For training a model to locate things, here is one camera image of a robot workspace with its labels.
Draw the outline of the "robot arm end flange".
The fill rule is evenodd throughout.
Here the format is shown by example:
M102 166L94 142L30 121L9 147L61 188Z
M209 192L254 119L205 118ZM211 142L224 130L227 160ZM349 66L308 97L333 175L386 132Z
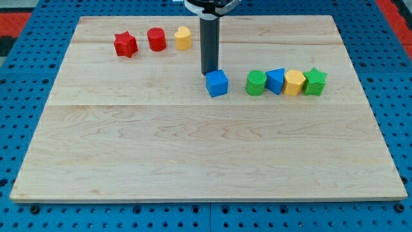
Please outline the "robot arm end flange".
M184 6L200 19L215 20L239 5L240 0L184 0Z

